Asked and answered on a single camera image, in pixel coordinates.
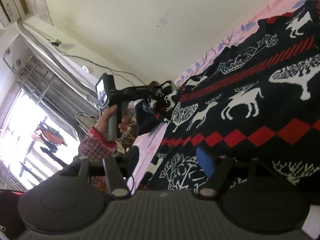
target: red diamond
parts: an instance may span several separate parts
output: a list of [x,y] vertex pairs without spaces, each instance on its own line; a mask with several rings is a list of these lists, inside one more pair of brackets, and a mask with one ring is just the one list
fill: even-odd
[[198,145],[199,143],[201,143],[203,141],[204,137],[202,136],[201,133],[198,133],[196,136],[194,136],[191,139],[191,143],[193,144],[193,146]]
[[292,145],[304,136],[310,128],[311,126],[307,123],[294,118],[277,135]]
[[256,147],[259,147],[275,135],[276,133],[273,130],[264,126],[255,131],[252,135],[248,136],[248,140],[252,142]]
[[223,137],[218,133],[214,132],[213,134],[209,135],[206,139],[205,142],[207,145],[210,147],[216,145],[218,142],[220,142],[223,139]]
[[179,144],[183,143],[182,138],[179,138],[178,140],[176,140],[176,142],[174,143],[175,146],[178,146]]
[[317,130],[320,131],[320,119],[315,122],[315,124],[312,126],[313,128],[316,128]]
[[228,144],[230,148],[237,145],[239,142],[243,141],[246,137],[239,130],[234,130],[232,133],[229,133],[224,141]]
[[184,141],[183,141],[183,146],[185,146],[189,141],[191,140],[191,136],[187,137]]
[[163,138],[160,144],[164,145],[166,142],[167,142],[167,138]]
[[174,142],[175,142],[175,139],[172,138],[169,141],[167,141],[167,144],[168,144],[169,147],[171,147],[172,145],[174,145]]

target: hand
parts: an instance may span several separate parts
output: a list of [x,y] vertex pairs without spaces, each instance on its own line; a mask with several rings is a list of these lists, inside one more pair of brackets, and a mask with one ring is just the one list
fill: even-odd
[[[108,120],[109,118],[117,111],[117,105],[107,107],[104,112],[102,113],[102,116],[98,120],[96,124],[96,130],[101,135],[104,141],[108,141]],[[129,110],[127,110],[127,114],[122,118],[122,123],[118,125],[118,128],[120,129],[121,133],[126,133],[128,131],[129,126]]]

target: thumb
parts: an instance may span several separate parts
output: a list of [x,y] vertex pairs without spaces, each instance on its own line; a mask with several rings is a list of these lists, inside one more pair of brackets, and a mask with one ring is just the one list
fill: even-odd
[[102,119],[105,121],[108,121],[109,118],[117,111],[118,106],[117,105],[113,105],[111,107],[107,107],[103,114],[102,114]]

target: pink fabric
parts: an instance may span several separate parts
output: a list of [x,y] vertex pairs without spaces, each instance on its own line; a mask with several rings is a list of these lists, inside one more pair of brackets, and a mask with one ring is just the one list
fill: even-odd
[[[204,54],[201,59],[191,66],[191,68],[187,69],[174,81],[175,84],[180,86],[189,77],[200,74],[212,64],[213,60],[223,51],[225,47],[230,47],[232,45],[236,46],[243,42],[251,34],[255,33],[259,28],[257,24],[259,19],[270,18],[272,16],[282,15],[286,12],[295,11],[304,4],[304,1],[305,0],[271,0],[261,11],[249,19],[246,24],[241,25],[239,28],[230,33],[225,39],[214,46],[209,52]],[[163,124],[161,127],[156,128],[155,131],[137,137],[134,145],[139,147],[140,156],[137,167],[133,173],[135,189],[146,172],[152,157],[156,153],[166,128],[167,125]],[[129,188],[132,187],[132,179],[129,180],[128,186]]]

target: sweater sleeve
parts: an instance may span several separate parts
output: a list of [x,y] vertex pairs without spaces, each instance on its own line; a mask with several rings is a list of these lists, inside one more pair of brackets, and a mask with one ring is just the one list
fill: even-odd
[[[98,162],[110,156],[116,149],[115,142],[105,142],[99,135],[97,130],[92,127],[80,143],[78,148],[78,155],[73,158],[76,160],[81,157],[88,157],[90,162]],[[100,183],[104,181],[104,177],[93,177],[91,184],[99,187]]]

